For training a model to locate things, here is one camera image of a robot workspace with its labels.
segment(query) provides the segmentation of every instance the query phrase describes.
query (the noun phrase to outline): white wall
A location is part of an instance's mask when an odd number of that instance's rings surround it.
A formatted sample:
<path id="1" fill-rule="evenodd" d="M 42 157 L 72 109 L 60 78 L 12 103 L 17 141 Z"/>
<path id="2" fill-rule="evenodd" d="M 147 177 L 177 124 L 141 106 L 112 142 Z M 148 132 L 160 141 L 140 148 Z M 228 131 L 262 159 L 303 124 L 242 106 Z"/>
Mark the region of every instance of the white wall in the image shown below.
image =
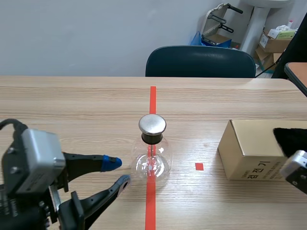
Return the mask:
<path id="1" fill-rule="evenodd" d="M 281 9 L 271 9 L 265 23 L 266 28 L 272 29 L 279 25 L 287 25 L 288 21 L 293 20 L 292 28 L 300 26 L 307 12 L 306 0 L 293 0 L 287 7 Z"/>
<path id="2" fill-rule="evenodd" d="M 144 76 L 152 51 L 187 45 L 216 0 L 9 0 L 0 75 Z"/>

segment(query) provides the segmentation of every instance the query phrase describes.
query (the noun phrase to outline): wooden table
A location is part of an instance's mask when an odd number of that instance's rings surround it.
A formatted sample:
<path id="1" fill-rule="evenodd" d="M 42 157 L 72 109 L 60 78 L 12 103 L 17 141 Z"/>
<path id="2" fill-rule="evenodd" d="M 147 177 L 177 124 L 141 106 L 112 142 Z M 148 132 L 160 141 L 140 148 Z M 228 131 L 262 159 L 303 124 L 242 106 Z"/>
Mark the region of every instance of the wooden table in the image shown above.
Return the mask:
<path id="1" fill-rule="evenodd" d="M 290 62 L 284 67 L 290 80 L 307 96 L 307 63 Z"/>
<path id="2" fill-rule="evenodd" d="M 173 167 L 156 191 L 157 230 L 302 230 L 307 196 L 287 182 L 228 181 L 217 146 L 229 119 L 307 119 L 307 99 L 281 79 L 134 77 L 0 77 L 0 117 L 60 136 L 62 149 L 123 160 L 115 171 L 70 183 L 85 198 L 130 173 L 138 121 L 157 86 L 157 112 L 167 121 Z M 12 129 L 0 132 L 0 152 Z M 195 170 L 195 163 L 204 171 Z M 62 194 L 67 199 L 70 193 Z M 93 225 L 94 230 L 143 230 L 144 185 L 129 187 Z"/>

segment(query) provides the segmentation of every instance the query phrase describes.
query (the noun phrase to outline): floor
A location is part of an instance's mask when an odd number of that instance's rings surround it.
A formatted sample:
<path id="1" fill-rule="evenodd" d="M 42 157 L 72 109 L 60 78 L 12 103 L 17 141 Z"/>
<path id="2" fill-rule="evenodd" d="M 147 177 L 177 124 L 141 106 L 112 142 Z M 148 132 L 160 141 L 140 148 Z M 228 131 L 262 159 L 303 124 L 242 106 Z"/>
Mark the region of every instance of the floor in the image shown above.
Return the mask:
<path id="1" fill-rule="evenodd" d="M 257 69 L 256 69 L 256 76 L 258 75 L 258 74 L 260 74 L 262 71 L 261 71 L 261 69 L 260 69 L 260 67 L 258 67 Z M 259 77 L 257 77 L 257 78 L 271 78 L 272 77 L 272 73 L 262 73 Z"/>

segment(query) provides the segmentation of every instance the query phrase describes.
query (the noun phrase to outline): blue gripper tip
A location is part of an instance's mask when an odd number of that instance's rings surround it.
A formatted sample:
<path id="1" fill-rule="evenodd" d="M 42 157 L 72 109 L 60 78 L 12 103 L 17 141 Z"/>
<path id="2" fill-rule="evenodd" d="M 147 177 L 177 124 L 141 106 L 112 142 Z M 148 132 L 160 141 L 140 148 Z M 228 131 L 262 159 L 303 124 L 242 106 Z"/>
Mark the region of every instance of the blue gripper tip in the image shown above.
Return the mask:
<path id="1" fill-rule="evenodd" d="M 120 158 L 117 157 L 109 157 L 107 155 L 103 155 L 103 160 L 101 164 L 101 172 L 108 172 L 119 168 L 123 163 Z"/>

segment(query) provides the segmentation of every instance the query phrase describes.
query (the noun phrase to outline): silver cap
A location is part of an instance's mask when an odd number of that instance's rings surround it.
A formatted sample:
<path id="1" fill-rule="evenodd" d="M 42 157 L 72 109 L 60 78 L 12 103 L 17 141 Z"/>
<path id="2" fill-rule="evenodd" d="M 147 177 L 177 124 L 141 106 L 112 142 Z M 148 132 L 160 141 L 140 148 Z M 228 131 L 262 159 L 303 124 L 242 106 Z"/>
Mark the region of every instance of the silver cap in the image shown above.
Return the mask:
<path id="1" fill-rule="evenodd" d="M 157 114 L 148 114 L 140 119 L 139 128 L 146 135 L 160 135 L 166 129 L 166 121 Z"/>

